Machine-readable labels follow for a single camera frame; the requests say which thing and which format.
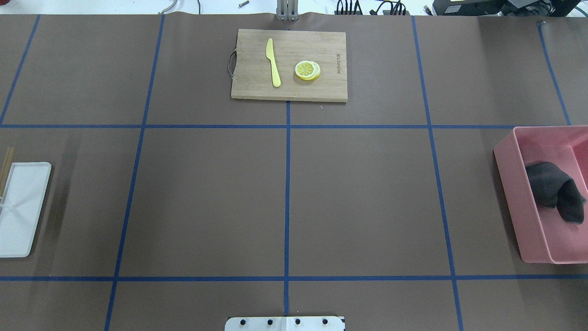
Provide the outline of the aluminium frame post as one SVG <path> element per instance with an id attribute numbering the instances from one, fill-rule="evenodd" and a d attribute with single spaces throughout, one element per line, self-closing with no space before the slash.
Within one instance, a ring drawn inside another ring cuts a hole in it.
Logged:
<path id="1" fill-rule="evenodd" d="M 300 18 L 298 0 L 278 0 L 277 1 L 277 20 L 278 21 L 298 21 Z"/>

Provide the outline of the white rectangular tray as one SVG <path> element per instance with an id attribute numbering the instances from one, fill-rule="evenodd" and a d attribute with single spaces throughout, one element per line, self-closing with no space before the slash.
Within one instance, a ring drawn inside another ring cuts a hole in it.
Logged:
<path id="1" fill-rule="evenodd" d="M 12 163 L 1 200 L 0 257 L 30 255 L 52 166 Z"/>

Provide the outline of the grey microfibre cloth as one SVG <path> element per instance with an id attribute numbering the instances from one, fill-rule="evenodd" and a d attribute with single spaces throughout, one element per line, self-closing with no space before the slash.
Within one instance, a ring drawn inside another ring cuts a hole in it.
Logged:
<path id="1" fill-rule="evenodd" d="M 587 200 L 569 174 L 546 161 L 527 165 L 525 170 L 537 205 L 556 209 L 567 223 L 584 223 Z"/>

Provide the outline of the wooden stick near tray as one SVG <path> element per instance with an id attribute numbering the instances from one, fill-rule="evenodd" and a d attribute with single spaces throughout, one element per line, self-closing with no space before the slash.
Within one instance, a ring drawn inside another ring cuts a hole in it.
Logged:
<path id="1" fill-rule="evenodd" d="M 6 184 L 8 182 L 9 171 L 12 166 L 13 156 L 15 154 L 16 149 L 14 147 L 8 147 L 4 161 L 2 163 L 1 172 L 0 172 L 0 194 L 4 193 L 6 188 Z"/>

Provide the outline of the pink plastic bin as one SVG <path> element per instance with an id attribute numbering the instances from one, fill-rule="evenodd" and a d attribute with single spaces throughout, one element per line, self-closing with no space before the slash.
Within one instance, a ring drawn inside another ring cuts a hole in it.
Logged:
<path id="1" fill-rule="evenodd" d="M 588 261 L 587 222 L 573 224 L 535 202 L 526 166 L 549 162 L 587 197 L 586 126 L 516 126 L 494 148 L 521 259 L 527 263 Z"/>

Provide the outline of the yellow plastic knife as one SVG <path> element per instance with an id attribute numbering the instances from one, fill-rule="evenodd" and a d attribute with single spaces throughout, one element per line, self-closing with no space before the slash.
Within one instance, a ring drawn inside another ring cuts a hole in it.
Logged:
<path id="1" fill-rule="evenodd" d="M 279 71 L 277 69 L 277 62 L 275 59 L 274 48 L 273 48 L 273 38 L 269 38 L 266 44 L 266 58 L 270 62 L 271 67 L 271 83 L 273 87 L 278 88 L 281 86 L 281 77 L 279 75 Z"/>

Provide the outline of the wooden cutting board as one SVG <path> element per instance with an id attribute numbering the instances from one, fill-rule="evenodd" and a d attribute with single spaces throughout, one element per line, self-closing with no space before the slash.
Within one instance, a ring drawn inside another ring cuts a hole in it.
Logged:
<path id="1" fill-rule="evenodd" d="M 273 87 L 266 44 L 273 48 L 281 86 Z M 244 29 L 237 32 L 231 97 L 236 100 L 272 100 L 346 103 L 347 38 L 344 32 Z M 294 68 L 303 60 L 315 61 L 321 75 L 303 81 Z"/>

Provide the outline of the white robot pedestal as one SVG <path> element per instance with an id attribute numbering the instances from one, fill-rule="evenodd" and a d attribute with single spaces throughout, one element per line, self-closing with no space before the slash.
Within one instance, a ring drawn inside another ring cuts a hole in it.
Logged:
<path id="1" fill-rule="evenodd" d="M 262 316 L 227 319 L 225 331 L 345 331 L 339 316 Z"/>

